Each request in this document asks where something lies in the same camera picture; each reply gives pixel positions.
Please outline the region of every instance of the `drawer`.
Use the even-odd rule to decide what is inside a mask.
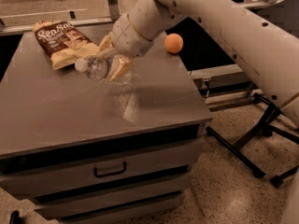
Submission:
[[[128,185],[116,189],[99,190],[98,195],[77,200],[41,206],[37,213],[46,219],[61,219],[94,210],[103,210],[108,207],[126,205],[138,200],[161,196],[166,193],[183,191],[189,186],[190,175],[173,175]]]
[[[66,166],[70,162],[99,159],[116,154],[124,157],[123,153],[125,152],[142,148],[159,148],[166,144],[198,138],[200,136],[199,129],[202,130],[201,124],[168,127],[168,129],[160,131],[132,133],[129,136],[108,138],[107,140],[90,140],[86,141],[89,142],[86,144],[68,144],[67,147],[50,148],[49,150],[7,157],[0,160],[0,174],[37,174],[44,173],[45,170],[60,169],[61,166]]]
[[[163,149],[145,149],[145,152],[123,153],[123,157],[109,161],[85,163],[35,175],[7,175],[0,178],[0,187],[18,199],[31,199],[55,192],[92,186],[192,165],[198,159],[202,139],[168,144]]]
[[[61,221],[60,224],[108,224],[116,221],[125,220],[132,217],[142,217],[146,214],[175,208],[182,204],[182,194],[169,194],[142,201],[140,203],[132,203],[115,209],[90,213],[74,219]]]

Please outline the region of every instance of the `tripod leg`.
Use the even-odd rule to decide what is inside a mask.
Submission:
[[[293,167],[291,170],[283,173],[282,175],[276,175],[271,178],[270,183],[275,187],[278,188],[281,184],[283,184],[283,179],[289,177],[290,175],[296,174],[299,166]]]
[[[245,133],[239,140],[234,143],[234,147],[236,149],[241,149],[251,138],[253,138],[258,131],[263,130],[268,123],[268,120],[271,119],[275,112],[274,105],[270,104],[267,109],[264,111],[262,117],[259,122],[247,133]],[[263,131],[263,135],[270,137],[272,135],[271,131],[268,133],[267,131]]]
[[[239,158],[245,165],[247,165],[253,172],[254,177],[262,178],[265,173],[259,169],[253,162],[246,158],[242,153],[240,153],[234,146],[228,143],[224,138],[222,138],[217,132],[215,132],[211,127],[207,126],[206,131],[208,135],[214,136],[222,145],[229,149],[237,158]]]

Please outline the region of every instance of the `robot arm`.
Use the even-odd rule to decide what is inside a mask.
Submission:
[[[184,16],[197,21],[299,127],[299,40],[231,0],[139,0],[115,22],[113,44],[129,57],[142,56]]]

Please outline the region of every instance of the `gray drawer unit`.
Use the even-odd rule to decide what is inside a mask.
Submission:
[[[190,174],[172,175],[113,190],[108,189],[103,191],[102,194],[92,197],[40,206],[36,211],[46,219],[63,219],[64,217],[105,209],[110,206],[118,206],[165,193],[185,190],[189,186],[189,181]]]
[[[111,24],[79,27],[99,44]],[[212,117],[161,34],[129,85],[53,71],[32,33],[0,84],[0,187],[46,219],[96,224],[176,207]]]
[[[55,171],[33,175],[0,176],[0,187],[18,199],[31,199],[69,189],[124,179],[130,176],[143,175],[167,170],[197,161],[204,141],[195,139],[176,144],[168,144],[155,150],[147,148],[139,154],[126,155],[110,161],[99,161],[61,167]]]

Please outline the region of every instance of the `plastic bottle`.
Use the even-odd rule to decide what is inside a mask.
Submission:
[[[101,81],[107,77],[110,65],[107,59],[91,55],[77,59],[75,67],[79,72],[86,73],[89,79]]]
[[[75,68],[79,72],[85,73],[86,76],[93,81],[109,82],[108,77],[111,77],[110,73],[113,70],[111,67],[116,54],[117,51],[115,49],[107,49],[96,55],[79,58],[75,62]],[[118,78],[117,81],[113,83],[124,84],[129,82],[129,80],[130,72]]]

